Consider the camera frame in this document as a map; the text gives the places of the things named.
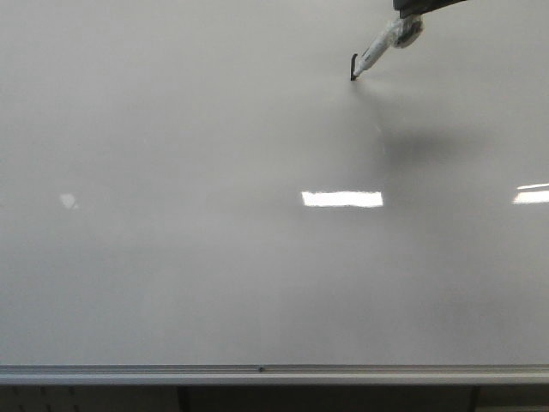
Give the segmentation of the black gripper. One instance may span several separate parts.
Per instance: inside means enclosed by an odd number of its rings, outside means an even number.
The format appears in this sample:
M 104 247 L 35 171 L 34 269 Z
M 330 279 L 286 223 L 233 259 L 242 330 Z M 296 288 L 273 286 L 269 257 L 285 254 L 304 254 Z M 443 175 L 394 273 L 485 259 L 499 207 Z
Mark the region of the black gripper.
M 423 15 L 432 11 L 449 7 L 464 0 L 393 0 L 393 8 L 401 19 L 411 15 Z

